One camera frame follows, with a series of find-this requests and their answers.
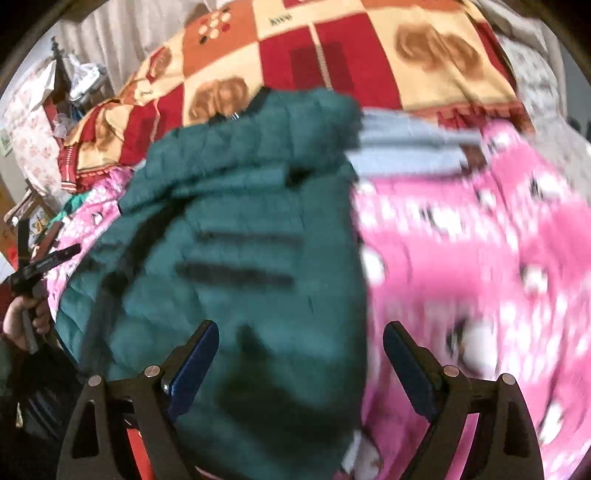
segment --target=finger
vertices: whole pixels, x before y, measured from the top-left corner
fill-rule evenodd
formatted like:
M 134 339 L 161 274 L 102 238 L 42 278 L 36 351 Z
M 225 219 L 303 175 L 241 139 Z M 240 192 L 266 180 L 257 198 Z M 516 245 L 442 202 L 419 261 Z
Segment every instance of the finger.
M 36 331 L 39 335 L 47 335 L 50 329 L 51 325 L 49 323 L 46 323 L 45 325 L 37 328 Z
M 42 316 L 46 315 L 47 313 L 49 313 L 49 305 L 47 304 L 46 299 L 42 299 L 41 303 L 39 303 L 39 305 L 37 305 L 37 307 L 35 308 L 35 313 L 37 314 L 38 317 L 42 317 Z
M 35 320 L 33 320 L 33 326 L 35 328 L 42 328 L 45 325 L 49 325 L 51 321 L 51 315 L 49 313 L 42 315 L 40 317 L 36 317 Z
M 12 313 L 18 313 L 23 310 L 33 309 L 38 302 L 39 300 L 32 299 L 31 297 L 17 297 L 10 304 L 9 310 Z

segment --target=person's hand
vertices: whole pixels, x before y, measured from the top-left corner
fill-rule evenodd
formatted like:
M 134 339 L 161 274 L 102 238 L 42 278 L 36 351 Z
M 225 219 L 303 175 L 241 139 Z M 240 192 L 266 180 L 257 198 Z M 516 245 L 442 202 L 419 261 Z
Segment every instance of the person's hand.
M 22 327 L 22 313 L 24 310 L 35 309 L 35 318 L 33 321 L 33 327 L 39 335 L 45 335 L 49 332 L 51 313 L 49 311 L 49 305 L 47 300 L 32 299 L 28 297 L 17 297 L 15 298 L 8 311 L 4 316 L 4 322 L 2 322 L 2 333 L 5 338 L 10 340 L 14 345 L 19 347 L 21 350 L 28 351 L 29 345 L 27 338 L 25 337 L 25 331 Z

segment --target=floral fabric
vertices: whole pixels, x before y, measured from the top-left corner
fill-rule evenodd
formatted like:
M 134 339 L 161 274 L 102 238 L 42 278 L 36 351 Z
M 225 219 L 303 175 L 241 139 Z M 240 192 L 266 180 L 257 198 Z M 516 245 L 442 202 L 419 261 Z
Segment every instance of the floral fabric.
M 32 68 L 15 91 L 4 119 L 12 150 L 23 175 L 41 195 L 61 197 L 61 176 L 57 168 L 59 146 L 43 106 L 29 110 L 32 95 L 42 88 L 38 80 L 50 60 L 42 60 Z

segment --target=white curtain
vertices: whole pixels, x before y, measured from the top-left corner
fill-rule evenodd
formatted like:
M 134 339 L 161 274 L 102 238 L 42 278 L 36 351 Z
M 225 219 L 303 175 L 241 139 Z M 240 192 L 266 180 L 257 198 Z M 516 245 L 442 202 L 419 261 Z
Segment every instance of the white curtain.
M 109 0 L 81 23 L 61 20 L 57 40 L 81 61 L 105 65 L 113 92 L 119 92 L 141 62 L 182 29 L 199 5 L 205 13 L 216 8 L 215 0 Z

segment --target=plastic bag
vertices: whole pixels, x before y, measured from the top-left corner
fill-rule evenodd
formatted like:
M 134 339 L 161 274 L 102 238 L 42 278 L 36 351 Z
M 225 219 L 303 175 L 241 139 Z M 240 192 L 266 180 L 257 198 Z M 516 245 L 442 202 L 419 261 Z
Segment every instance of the plastic bag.
M 97 63 L 80 63 L 73 54 L 69 54 L 68 59 L 74 67 L 70 100 L 75 102 L 85 94 L 100 88 L 105 79 L 105 68 Z
M 66 138 L 67 134 L 76 126 L 76 122 L 63 113 L 58 113 L 53 118 L 53 136 Z

